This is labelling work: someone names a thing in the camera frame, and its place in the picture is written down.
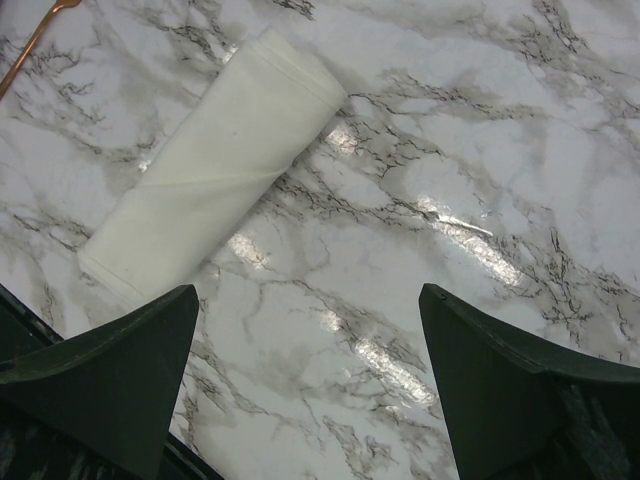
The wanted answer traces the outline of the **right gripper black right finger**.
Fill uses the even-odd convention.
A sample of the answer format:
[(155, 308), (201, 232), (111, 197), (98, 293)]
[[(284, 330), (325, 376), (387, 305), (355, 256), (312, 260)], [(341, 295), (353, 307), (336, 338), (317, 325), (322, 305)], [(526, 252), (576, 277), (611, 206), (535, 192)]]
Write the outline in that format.
[(544, 340), (435, 284), (419, 310), (460, 478), (638, 478), (638, 368)]

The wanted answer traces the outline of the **white cloth napkin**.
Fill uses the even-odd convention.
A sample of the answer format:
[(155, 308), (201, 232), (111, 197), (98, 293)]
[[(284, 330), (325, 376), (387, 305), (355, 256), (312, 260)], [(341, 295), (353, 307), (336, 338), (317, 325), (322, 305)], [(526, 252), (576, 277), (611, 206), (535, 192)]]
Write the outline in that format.
[(247, 39), (81, 247), (80, 269), (135, 307), (186, 282), (345, 98), (278, 32)]

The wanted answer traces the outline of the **rose gold fork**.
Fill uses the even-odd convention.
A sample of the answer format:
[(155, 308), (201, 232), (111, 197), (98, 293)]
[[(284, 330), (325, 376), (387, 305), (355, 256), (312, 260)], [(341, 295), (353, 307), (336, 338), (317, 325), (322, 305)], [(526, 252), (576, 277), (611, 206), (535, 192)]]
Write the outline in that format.
[(11, 87), (13, 81), (18, 75), (20, 69), (25, 63), (27, 57), (32, 52), (32, 50), (37, 45), (40, 38), (43, 36), (44, 32), (48, 28), (48, 26), (52, 23), (53, 19), (62, 11), (66, 9), (71, 9), (79, 6), (82, 3), (81, 0), (56, 0), (53, 6), (47, 11), (44, 17), (41, 19), (36, 29), (32, 33), (29, 41), (22, 49), (20, 55), (13, 62), (8, 72), (5, 74), (4, 78), (1, 81), (1, 93), (0, 97), (4, 98), (9, 88)]

